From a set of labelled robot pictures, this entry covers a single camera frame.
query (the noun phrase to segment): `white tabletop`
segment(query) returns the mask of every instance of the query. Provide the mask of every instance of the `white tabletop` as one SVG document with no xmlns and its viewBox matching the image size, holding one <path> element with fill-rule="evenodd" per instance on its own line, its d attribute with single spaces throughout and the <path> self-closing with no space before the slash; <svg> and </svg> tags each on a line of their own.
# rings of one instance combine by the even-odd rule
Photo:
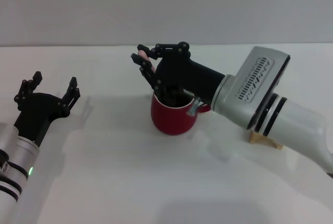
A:
<svg viewBox="0 0 333 224">
<path fill-rule="evenodd" d="M 333 151 L 333 44 L 264 45 L 291 55 L 276 91 L 327 118 Z M 191 46 L 192 59 L 235 74 L 252 45 Z M 22 79 L 81 98 L 54 121 L 18 202 L 17 224 L 329 223 L 333 181 L 296 152 L 249 144 L 249 133 L 205 113 L 180 136 L 158 132 L 134 46 L 0 48 L 0 121 L 14 123 Z"/>
</svg>

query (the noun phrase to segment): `black stripe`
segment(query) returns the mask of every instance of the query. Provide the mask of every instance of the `black stripe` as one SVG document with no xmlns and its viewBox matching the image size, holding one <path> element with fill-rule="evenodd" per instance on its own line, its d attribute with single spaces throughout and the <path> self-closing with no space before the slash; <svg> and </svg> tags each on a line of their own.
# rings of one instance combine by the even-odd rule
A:
<svg viewBox="0 0 333 224">
<path fill-rule="evenodd" d="M 0 155 L 2 155 L 6 159 L 6 161 L 9 160 L 9 155 L 5 151 L 0 150 Z"/>
<path fill-rule="evenodd" d="M 277 81 L 280 79 L 280 77 L 283 74 L 283 71 L 286 69 L 287 64 L 289 63 L 290 60 L 290 56 L 288 56 L 285 60 L 285 62 L 283 63 L 283 65 L 281 66 L 281 69 L 279 70 L 279 72 L 277 73 L 276 77 L 274 78 L 272 84 L 270 85 L 268 91 L 266 92 L 265 96 L 263 97 L 263 99 L 261 100 L 258 108 L 256 109 L 255 113 L 253 114 L 249 125 L 247 127 L 247 129 L 250 129 L 254 126 L 255 122 L 257 121 L 257 118 L 259 117 L 259 113 L 260 113 L 260 109 L 263 107 L 264 103 L 266 102 L 268 96 L 272 93 L 274 87 L 276 86 Z"/>
<path fill-rule="evenodd" d="M 28 174 L 28 172 L 27 172 L 24 168 L 22 168 L 21 166 L 15 164 L 15 163 L 12 163 L 12 162 L 7 162 L 7 163 L 8 163 L 11 167 L 13 167 L 14 169 L 16 169 L 16 170 L 20 171 L 22 174 L 24 174 L 24 176 L 28 179 L 29 174 Z"/>
<path fill-rule="evenodd" d="M 14 188 L 16 188 L 20 194 L 22 193 L 22 188 L 20 185 L 18 185 L 16 182 L 14 182 L 13 180 L 9 179 L 6 176 L 0 175 L 0 181 L 3 181 L 11 186 L 13 186 Z"/>
<path fill-rule="evenodd" d="M 263 136 L 267 137 L 268 134 L 270 133 L 270 130 L 277 118 L 277 116 L 279 115 L 280 113 L 280 110 L 282 109 L 283 105 L 285 104 L 285 102 L 287 101 L 287 98 L 281 98 L 279 104 L 277 105 L 277 107 L 275 108 L 274 112 L 273 112 L 273 115 L 271 116 L 271 119 L 270 121 L 268 122 L 267 126 L 266 126 L 266 129 L 264 130 L 263 132 Z"/>
<path fill-rule="evenodd" d="M 0 191 L 3 191 L 9 195 L 11 195 L 12 197 L 14 197 L 14 199 L 17 201 L 19 199 L 19 197 L 17 196 L 17 194 L 13 191 L 11 191 L 10 189 L 7 189 L 6 187 L 4 186 L 1 186 L 0 185 Z"/>
<path fill-rule="evenodd" d="M 273 95 L 271 96 L 270 100 L 268 101 L 268 103 L 266 104 L 266 107 L 264 109 L 264 111 L 261 113 L 259 119 L 258 119 L 258 122 L 257 122 L 257 125 L 254 129 L 255 132 L 259 132 L 260 131 L 260 128 L 262 126 L 262 124 L 264 123 L 264 120 L 268 114 L 268 112 L 270 111 L 270 108 L 272 107 L 273 103 L 275 102 L 275 99 L 277 98 L 277 94 L 276 93 L 273 93 Z"/>
</svg>

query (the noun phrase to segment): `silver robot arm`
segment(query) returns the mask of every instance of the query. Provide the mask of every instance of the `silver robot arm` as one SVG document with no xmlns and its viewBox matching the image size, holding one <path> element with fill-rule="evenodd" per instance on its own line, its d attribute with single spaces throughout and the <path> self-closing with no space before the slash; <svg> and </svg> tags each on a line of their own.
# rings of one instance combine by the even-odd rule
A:
<svg viewBox="0 0 333 224">
<path fill-rule="evenodd" d="M 176 86 L 209 104 L 211 110 L 240 127 L 272 138 L 317 163 L 333 178 L 333 155 L 326 147 L 323 117 L 273 92 L 285 71 L 290 56 L 264 47 L 254 47 L 238 73 L 224 75 L 190 59 L 189 45 L 157 44 L 153 49 L 138 46 L 147 56 L 162 58 L 153 76 L 151 64 L 133 54 L 143 76 L 158 95 L 161 88 Z M 199 104 L 193 104 L 193 115 Z"/>
<path fill-rule="evenodd" d="M 67 117 L 80 97 L 73 77 L 63 98 L 33 93 L 42 80 L 40 72 L 22 81 L 14 101 L 21 111 L 14 125 L 0 123 L 0 224 L 7 224 L 53 120 Z"/>
<path fill-rule="evenodd" d="M 333 177 L 323 116 L 273 93 L 289 59 L 283 52 L 255 47 L 237 75 L 221 81 L 211 109 L 307 156 Z"/>
</svg>

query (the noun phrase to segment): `red mug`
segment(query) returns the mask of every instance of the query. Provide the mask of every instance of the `red mug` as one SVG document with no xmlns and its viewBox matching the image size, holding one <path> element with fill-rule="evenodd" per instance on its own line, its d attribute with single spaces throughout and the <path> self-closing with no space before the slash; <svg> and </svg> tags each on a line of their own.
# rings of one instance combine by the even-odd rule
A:
<svg viewBox="0 0 333 224">
<path fill-rule="evenodd" d="M 173 108 L 161 103 L 155 93 L 151 101 L 151 119 L 157 129 L 168 135 L 179 135 L 190 130 L 197 120 L 197 113 L 210 111 L 210 106 L 205 104 L 197 108 L 194 116 L 187 115 L 194 99 L 183 107 Z"/>
</svg>

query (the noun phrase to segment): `wooden block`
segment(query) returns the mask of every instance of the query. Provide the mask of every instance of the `wooden block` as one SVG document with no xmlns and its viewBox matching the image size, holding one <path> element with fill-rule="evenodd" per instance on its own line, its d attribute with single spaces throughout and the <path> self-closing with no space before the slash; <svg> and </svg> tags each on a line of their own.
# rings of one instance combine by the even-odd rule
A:
<svg viewBox="0 0 333 224">
<path fill-rule="evenodd" d="M 252 131 L 251 138 L 250 138 L 250 143 L 257 143 L 257 142 L 270 143 L 271 145 L 273 145 L 275 148 L 277 148 L 279 150 L 283 148 L 283 145 L 275 142 L 274 140 L 272 140 L 268 137 L 264 137 L 264 136 Z"/>
</svg>

